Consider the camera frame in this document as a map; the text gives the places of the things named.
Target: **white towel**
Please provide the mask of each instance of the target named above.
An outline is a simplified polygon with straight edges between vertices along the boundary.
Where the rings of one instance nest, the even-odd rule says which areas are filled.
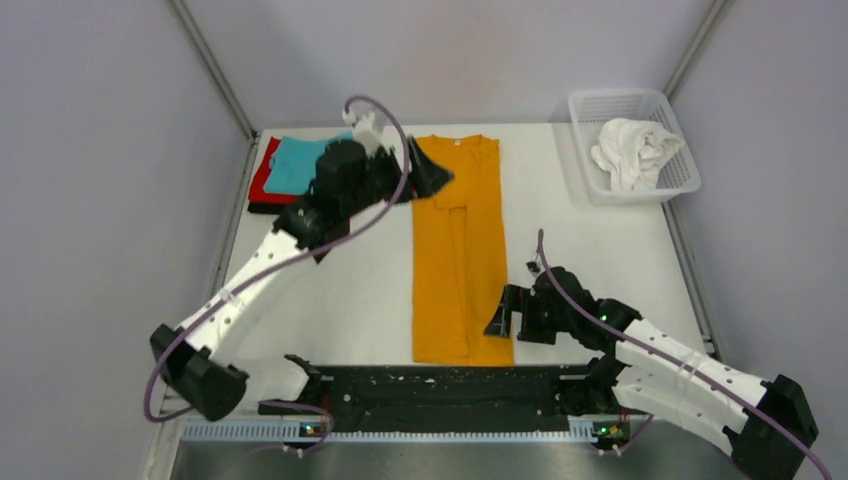
[[[684,143],[657,122],[616,118],[603,126],[591,154],[610,172],[611,190],[653,190],[660,170]]]

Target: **folded orange shirt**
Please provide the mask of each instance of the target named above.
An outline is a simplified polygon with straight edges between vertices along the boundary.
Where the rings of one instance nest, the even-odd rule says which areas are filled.
[[[412,203],[413,360],[513,365],[512,339],[483,336],[507,283],[500,144],[482,135],[416,140],[455,178]]]

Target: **gray wall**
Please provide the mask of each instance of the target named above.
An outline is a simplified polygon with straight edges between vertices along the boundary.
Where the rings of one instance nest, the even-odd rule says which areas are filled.
[[[730,362],[802,383],[815,450],[837,478],[848,470],[846,23],[844,0],[736,2],[674,102],[703,177],[681,210]]]
[[[246,144],[161,0],[0,6],[0,478],[130,479]]]
[[[256,128],[568,117],[585,88],[661,89],[710,0],[188,0]]]

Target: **plastic basket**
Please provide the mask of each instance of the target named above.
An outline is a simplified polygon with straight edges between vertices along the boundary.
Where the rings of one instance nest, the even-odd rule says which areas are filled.
[[[701,177],[688,146],[671,157],[660,170],[656,190],[612,191],[609,173],[601,170],[589,154],[598,143],[598,135],[606,122],[614,118],[651,120],[666,130],[683,137],[665,95],[650,89],[617,89],[578,92],[568,97],[571,131],[580,158],[580,170],[589,199],[597,205],[665,202],[681,193],[701,187]]]

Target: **blue folded shirt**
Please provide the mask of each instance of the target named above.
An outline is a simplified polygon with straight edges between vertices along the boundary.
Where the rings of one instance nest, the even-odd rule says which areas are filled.
[[[324,153],[327,144],[336,140],[351,139],[351,132],[326,140],[300,140],[283,137],[271,157],[271,174],[262,187],[265,193],[303,195],[309,182],[315,178],[315,161]]]

